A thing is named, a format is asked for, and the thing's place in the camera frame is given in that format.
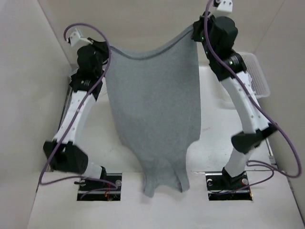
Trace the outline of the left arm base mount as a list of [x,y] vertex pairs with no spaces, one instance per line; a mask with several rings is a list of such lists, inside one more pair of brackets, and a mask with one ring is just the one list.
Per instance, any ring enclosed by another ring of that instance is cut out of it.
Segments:
[[75,181],[78,185],[77,201],[120,201],[122,189],[122,173],[110,173],[105,178],[113,185],[103,182],[81,179]]

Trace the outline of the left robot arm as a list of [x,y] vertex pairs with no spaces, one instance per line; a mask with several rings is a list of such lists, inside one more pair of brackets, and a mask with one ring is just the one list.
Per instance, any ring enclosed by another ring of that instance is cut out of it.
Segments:
[[95,165],[78,146],[90,110],[97,102],[102,79],[109,66],[109,45],[89,39],[89,44],[77,51],[78,69],[71,75],[71,101],[66,116],[43,151],[53,170],[91,178],[91,185],[102,190],[107,185],[106,170]]

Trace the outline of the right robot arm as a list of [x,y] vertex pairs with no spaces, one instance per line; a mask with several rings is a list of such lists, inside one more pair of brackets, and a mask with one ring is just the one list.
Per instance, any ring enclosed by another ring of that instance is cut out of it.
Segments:
[[270,135],[276,132],[260,112],[251,87],[249,73],[240,54],[233,50],[238,34],[235,22],[225,16],[201,16],[193,23],[191,39],[200,42],[209,66],[218,81],[228,92],[241,121],[242,131],[233,135],[233,151],[222,169],[221,183],[231,189],[242,180],[247,161],[253,151]]

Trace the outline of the grey tank top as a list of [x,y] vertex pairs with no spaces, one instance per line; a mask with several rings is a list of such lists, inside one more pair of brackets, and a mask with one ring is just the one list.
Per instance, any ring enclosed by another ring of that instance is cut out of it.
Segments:
[[106,86],[121,143],[144,172],[143,192],[189,189],[186,155],[201,132],[197,45],[192,26],[147,52],[111,47]]

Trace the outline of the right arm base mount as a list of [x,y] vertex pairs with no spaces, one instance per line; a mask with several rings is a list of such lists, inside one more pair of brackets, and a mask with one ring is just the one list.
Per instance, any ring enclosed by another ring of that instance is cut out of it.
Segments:
[[206,173],[208,199],[210,201],[249,200],[252,201],[252,193],[249,187],[247,173],[244,172],[236,181],[227,184],[221,172]]

